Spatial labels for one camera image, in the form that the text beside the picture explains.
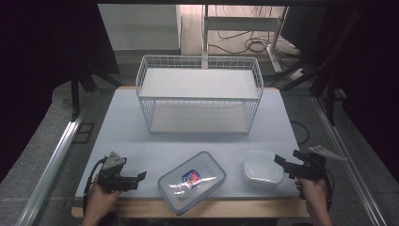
wire rack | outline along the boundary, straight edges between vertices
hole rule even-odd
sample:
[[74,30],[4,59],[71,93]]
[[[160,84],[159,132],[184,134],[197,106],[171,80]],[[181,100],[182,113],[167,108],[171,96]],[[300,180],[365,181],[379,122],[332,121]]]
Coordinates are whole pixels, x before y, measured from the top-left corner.
[[144,56],[136,92],[151,133],[247,134],[263,94],[254,57]]

person's arm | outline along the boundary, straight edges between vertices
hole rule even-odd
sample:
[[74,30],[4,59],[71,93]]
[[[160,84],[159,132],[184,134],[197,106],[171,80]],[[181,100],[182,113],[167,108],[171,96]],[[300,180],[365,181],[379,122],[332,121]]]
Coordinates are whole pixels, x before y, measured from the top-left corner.
[[306,209],[311,215],[313,226],[330,226],[331,218],[327,210],[327,187],[324,180],[318,182],[298,178],[306,199]]
[[83,226],[97,226],[115,205],[120,193],[121,191],[105,193],[97,183],[94,183],[88,193],[88,206],[83,218]]

cable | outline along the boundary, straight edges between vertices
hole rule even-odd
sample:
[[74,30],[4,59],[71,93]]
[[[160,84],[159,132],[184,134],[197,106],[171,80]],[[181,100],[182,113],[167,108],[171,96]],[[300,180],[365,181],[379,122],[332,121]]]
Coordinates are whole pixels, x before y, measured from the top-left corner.
[[328,173],[329,177],[331,178],[332,186],[331,186],[331,192],[334,193],[334,188],[335,188],[335,181],[334,177],[332,176],[332,173],[325,169],[325,171]]
[[[247,39],[245,42],[245,46],[247,47],[247,49],[252,51],[255,54],[259,54],[259,53],[263,52],[267,48],[268,43],[265,44],[264,40],[258,39],[258,38],[252,38],[252,36],[253,36],[253,32],[252,32],[251,38]],[[254,44],[260,44],[263,47],[263,49],[262,50],[251,49],[251,46]]]
[[[224,13],[226,14],[226,16],[228,16],[227,12],[226,12],[225,9],[224,9],[224,6],[222,7],[222,9],[223,9]],[[217,5],[215,5],[215,15],[217,16]],[[249,32],[250,32],[250,31],[246,31],[246,32],[243,32],[243,33],[234,35],[234,36],[221,37],[221,36],[220,36],[219,30],[217,30],[217,35],[218,35],[222,40],[228,40],[228,39],[232,39],[232,38],[235,38],[235,37],[239,37],[239,36],[245,35],[245,34],[247,34],[247,33],[249,33]]]
[[263,8],[263,6],[261,6],[261,9],[259,10],[258,17],[261,17],[261,14],[262,14],[262,8]]
[[269,17],[272,17],[272,10],[273,10],[273,6],[270,7]]
[[283,59],[283,58],[299,58],[299,56],[287,54],[287,56],[281,56],[281,57],[279,57],[279,64],[282,64],[282,65],[284,65],[285,67],[288,67],[288,68],[289,68],[289,67],[292,67],[294,64],[288,65],[288,64],[282,62],[282,59]]
[[309,138],[311,137],[311,134],[309,133],[308,128],[306,128],[306,126],[305,126],[304,124],[300,123],[299,121],[290,121],[290,123],[296,123],[296,124],[302,126],[302,128],[305,129],[305,131],[306,131],[306,138],[305,138],[305,140],[303,140],[303,141],[301,141],[301,142],[297,142],[297,144],[300,145],[300,144],[306,143],[306,142],[309,140]]
[[243,51],[240,51],[240,52],[231,52],[231,51],[223,49],[222,47],[217,46],[217,45],[213,45],[213,44],[208,44],[208,45],[212,46],[212,47],[215,47],[217,49],[223,50],[224,52],[229,53],[229,54],[242,54],[242,53],[244,53],[244,52],[246,52],[248,50],[248,49],[246,49],[246,50],[243,50]]
[[253,13],[253,12],[256,12],[256,11],[258,11],[258,6],[255,6],[255,7],[253,8],[253,10],[249,13],[249,16],[252,15],[252,13]]
[[106,159],[107,159],[107,157],[105,157],[105,158],[99,160],[99,161],[96,163],[96,165],[94,165],[94,167],[93,167],[93,169],[91,170],[91,173],[90,173],[90,175],[89,175],[89,177],[88,177],[88,181],[86,182],[85,191],[84,191],[84,193],[83,193],[83,215],[85,215],[85,213],[86,213],[86,207],[88,207],[88,192],[90,191],[90,186],[91,186],[91,184],[92,184],[91,181],[92,181],[92,178],[93,178],[94,171],[97,169],[97,167],[98,167],[100,164],[104,164],[105,161],[106,161]]
[[263,81],[274,81],[277,77],[279,77],[278,74],[262,75]]
[[[324,171],[325,171],[324,179],[325,179],[326,187],[327,187],[327,210],[329,211],[329,208],[331,207],[331,204],[332,204],[332,195],[334,194],[335,182],[334,182],[334,177],[332,177],[332,174],[327,169],[324,169]],[[328,172],[331,176],[332,183],[333,183],[332,186],[331,186],[331,182],[329,181],[326,172]]]
[[292,73],[293,71],[295,71],[296,69],[298,69],[301,65],[304,64],[306,60],[303,57],[300,57],[299,60],[293,64],[291,67],[289,67],[288,69],[286,69],[284,71],[284,73],[282,73],[280,75],[280,77],[278,77],[275,81],[273,81],[269,87],[272,87],[275,83],[277,83],[278,81],[280,81],[281,78],[285,77],[285,75]]

gray floor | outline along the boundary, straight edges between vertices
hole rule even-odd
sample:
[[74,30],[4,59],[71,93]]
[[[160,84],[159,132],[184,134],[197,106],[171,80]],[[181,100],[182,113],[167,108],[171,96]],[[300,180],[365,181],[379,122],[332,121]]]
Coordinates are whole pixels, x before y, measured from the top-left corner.
[[[178,55],[179,51],[117,52],[116,57],[120,66],[120,74],[115,74],[113,77],[125,86],[134,86],[135,74],[144,54]],[[267,86],[276,76],[267,57],[258,56],[258,59],[262,73],[268,75],[264,78]],[[288,60],[288,64],[293,63],[293,61],[290,62],[291,59],[285,60]],[[71,215],[71,206],[80,203],[80,201],[75,200],[74,193],[115,91],[114,87],[102,79],[96,76],[93,76],[93,78],[98,91],[96,93],[81,92],[82,105],[89,106],[83,119],[81,132],[85,132],[91,126],[91,136],[88,137],[87,133],[75,136],[74,140],[77,142],[74,142],[69,148],[64,163],[60,167],[48,196],[38,213],[35,225],[78,225],[81,222],[80,219]],[[310,146],[322,145],[331,151],[335,151],[333,142],[328,136],[309,95],[310,84],[311,81],[282,93],[290,120],[304,124],[310,131],[309,140],[299,145],[299,148],[304,151]],[[56,149],[71,115],[71,89],[70,84],[67,83],[55,89],[53,104],[40,127],[13,169],[0,184],[0,225],[15,225],[17,222],[53,151]],[[386,220],[386,225],[399,225],[399,217],[396,215],[399,212],[397,207],[399,185],[391,177],[367,141],[346,117],[339,102],[335,105],[334,116],[336,120],[335,128],[340,133],[362,180],[370,189]],[[293,129],[298,142],[306,138],[306,132],[302,127],[293,123]],[[343,164],[328,160],[327,169],[334,175],[336,183],[330,210],[334,223],[336,225],[373,225],[360,195],[347,176]],[[279,219],[278,225],[291,225],[293,222],[299,221],[309,222],[306,218],[282,218]]]

container lid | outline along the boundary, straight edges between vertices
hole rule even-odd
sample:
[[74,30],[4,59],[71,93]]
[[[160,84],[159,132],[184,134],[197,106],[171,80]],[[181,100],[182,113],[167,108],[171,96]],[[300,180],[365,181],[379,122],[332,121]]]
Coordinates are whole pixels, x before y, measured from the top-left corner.
[[158,180],[158,189],[177,215],[206,198],[226,180],[226,172],[207,152],[200,152]]
[[244,161],[245,179],[251,185],[275,186],[282,181],[282,167],[275,163],[275,153],[250,151]]

